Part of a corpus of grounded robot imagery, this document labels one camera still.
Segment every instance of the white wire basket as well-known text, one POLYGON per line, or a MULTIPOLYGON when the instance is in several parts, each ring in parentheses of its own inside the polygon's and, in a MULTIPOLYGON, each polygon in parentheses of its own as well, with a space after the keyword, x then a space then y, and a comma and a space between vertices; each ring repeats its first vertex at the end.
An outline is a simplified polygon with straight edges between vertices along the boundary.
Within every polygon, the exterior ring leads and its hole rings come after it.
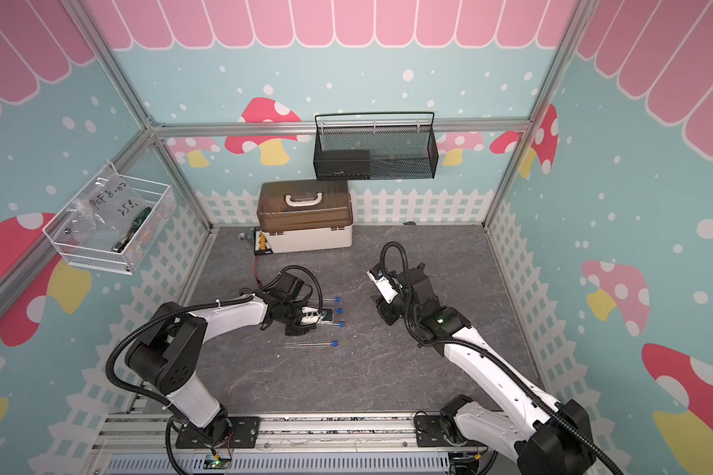
MULTIPOLYGON (((113 163, 109 162, 98 174, 106 168, 116 171, 113 163)), ((71 204, 75 198, 85 195, 86 190, 95 182, 98 174, 69 200, 66 206, 42 228, 42 232, 69 265, 132 275, 177 208, 174 192, 171 185, 165 183, 153 182, 136 176, 120 175, 128 181, 128 185, 133 190, 141 193, 146 203, 151 205, 152 211, 126 244, 124 250, 113 252, 112 248, 121 239, 121 236, 105 224, 97 223, 94 234, 84 242, 77 242, 74 238, 76 234, 74 227, 79 222, 75 220, 75 217, 78 216, 79 211, 74 210, 71 204)))

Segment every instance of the gray work surface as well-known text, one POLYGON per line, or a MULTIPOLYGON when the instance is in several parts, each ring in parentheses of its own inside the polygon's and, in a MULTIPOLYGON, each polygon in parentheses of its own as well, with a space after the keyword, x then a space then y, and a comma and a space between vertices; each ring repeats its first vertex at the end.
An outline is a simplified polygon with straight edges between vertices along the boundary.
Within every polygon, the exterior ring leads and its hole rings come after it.
MULTIPOLYGON (((238 240, 248 228, 223 227, 190 304, 231 299, 255 288, 254 255, 238 240)), ((312 271, 325 297, 339 296, 344 328, 320 325, 302 337, 286 337, 275 322, 266 331, 240 328, 206 342, 196 372, 229 413, 289 411, 438 410, 456 394, 498 409, 473 379, 432 348, 418 348, 402 320, 387 326, 372 297, 379 295, 366 271, 383 244, 399 241, 410 267, 420 261, 441 303, 467 317, 486 341, 526 378, 537 381, 504 284, 481 226, 354 226, 345 249, 262 255, 257 274, 269 282, 282 267, 312 271), (285 348, 288 341, 331 341, 338 346, 285 348)), ((400 271, 396 249, 386 267, 400 271)), ((309 278, 298 271, 305 282, 309 278)), ((147 413, 160 412, 150 403, 147 413)))

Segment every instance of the pink mushroom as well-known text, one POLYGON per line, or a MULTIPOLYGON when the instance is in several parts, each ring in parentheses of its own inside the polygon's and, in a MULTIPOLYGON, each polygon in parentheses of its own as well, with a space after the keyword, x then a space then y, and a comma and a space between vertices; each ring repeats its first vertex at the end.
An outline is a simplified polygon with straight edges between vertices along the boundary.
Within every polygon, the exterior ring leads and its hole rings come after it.
MULTIPOLYGON (((491 151, 495 154, 510 152, 517 145, 519 134, 507 131, 497 137, 491 144, 491 151)), ((550 104, 547 115, 541 123, 541 127, 536 131, 536 137, 531 143, 531 147, 525 154, 523 162, 518 167, 520 176, 525 179, 531 178, 531 166, 536 157, 539 157, 541 171, 546 175, 552 170, 554 156, 557 152, 557 109, 550 104)))
POLYGON ((438 153, 446 154, 442 165, 455 166, 462 163, 463 150, 484 149, 484 136, 480 132, 457 132, 444 134, 436 139, 438 153))
MULTIPOLYGON (((238 122, 301 122, 301 119, 275 100, 255 97, 248 103, 238 122)), ((261 150, 262 165, 285 165, 290 157, 283 148, 282 139, 308 142, 312 137, 310 135, 228 137, 224 147, 234 154, 244 154, 258 146, 261 150)))
MULTIPOLYGON (((0 223, 0 277, 42 234, 53 214, 22 214, 0 223)), ((34 336, 52 296, 66 313, 73 313, 92 285, 92 274, 72 268, 55 256, 0 319, 0 339, 8 347, 24 344, 34 336)))
POLYGON ((188 156, 188 163, 193 168, 204 168, 210 165, 206 160, 202 150, 219 151, 219 145, 211 137, 172 137, 166 141, 166 145, 174 154, 178 162, 185 162, 185 155, 188 156))
POLYGON ((642 333, 649 317, 649 290, 642 272, 628 265, 585 261, 583 273, 599 287, 586 297, 595 317, 606 321, 617 307, 631 336, 642 333))
POLYGON ((656 344, 642 348, 656 383, 687 410, 652 414, 675 458, 688 473, 713 474, 713 366, 656 344))

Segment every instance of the black wire basket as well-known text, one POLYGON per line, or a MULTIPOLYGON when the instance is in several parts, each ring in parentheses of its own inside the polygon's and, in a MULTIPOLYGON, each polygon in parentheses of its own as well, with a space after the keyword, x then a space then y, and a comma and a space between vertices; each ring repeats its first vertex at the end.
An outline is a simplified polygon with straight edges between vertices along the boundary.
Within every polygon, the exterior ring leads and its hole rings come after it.
POLYGON ((317 180, 427 179, 436 176, 433 112, 315 116, 317 180))

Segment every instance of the white plastic box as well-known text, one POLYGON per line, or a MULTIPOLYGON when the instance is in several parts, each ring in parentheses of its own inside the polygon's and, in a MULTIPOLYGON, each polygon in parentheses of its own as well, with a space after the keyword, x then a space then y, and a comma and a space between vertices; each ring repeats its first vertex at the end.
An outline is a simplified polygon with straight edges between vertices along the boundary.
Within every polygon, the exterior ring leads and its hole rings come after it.
POLYGON ((265 183, 256 214, 275 253, 351 246, 353 215, 346 182, 265 183))

